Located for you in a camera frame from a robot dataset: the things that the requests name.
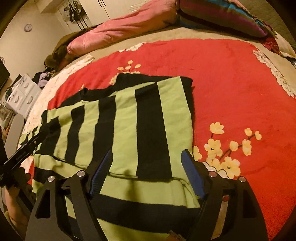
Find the drawer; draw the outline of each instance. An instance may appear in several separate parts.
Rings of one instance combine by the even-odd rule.
[[[41,89],[38,86],[36,88],[33,87],[29,94],[26,96],[23,104],[18,109],[18,113],[22,114],[25,119],[27,119],[40,93]]]
[[[10,95],[6,103],[11,109],[17,111],[23,104],[25,98],[26,96],[21,91],[16,89],[13,90],[12,94]]]
[[[17,88],[18,90],[23,92],[25,96],[27,96],[27,94],[30,92],[30,90],[33,88],[34,85],[36,84],[31,80],[31,78],[28,75],[25,74],[20,79],[20,83]]]

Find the metal screw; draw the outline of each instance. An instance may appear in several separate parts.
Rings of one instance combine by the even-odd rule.
[[[85,175],[85,171],[80,171],[77,173],[77,176],[83,177]]]
[[[210,171],[210,172],[209,172],[209,176],[210,176],[210,177],[217,177],[217,173],[214,172],[214,171]]]
[[[243,176],[241,176],[241,177],[239,177],[239,181],[240,181],[241,183],[245,183],[245,182],[246,182],[246,178],[243,177]]]
[[[48,179],[47,179],[50,183],[54,181],[54,176],[50,176]]]

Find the red blanket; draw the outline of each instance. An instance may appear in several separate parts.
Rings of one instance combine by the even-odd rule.
[[[207,160],[225,177],[248,179],[272,239],[296,204],[295,99],[246,42],[181,39],[132,50],[71,75],[48,108],[59,107],[82,86],[106,88],[119,72],[192,78],[195,159]]]

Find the drawer handle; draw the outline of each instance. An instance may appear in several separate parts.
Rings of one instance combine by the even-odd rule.
[[[27,102],[27,104],[31,104],[32,101],[33,101],[33,96],[31,95],[31,100],[29,100],[29,101]]]

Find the wall clock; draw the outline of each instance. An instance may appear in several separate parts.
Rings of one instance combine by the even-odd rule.
[[[31,32],[32,31],[32,24],[28,23],[25,27],[24,27],[24,31],[25,32]]]

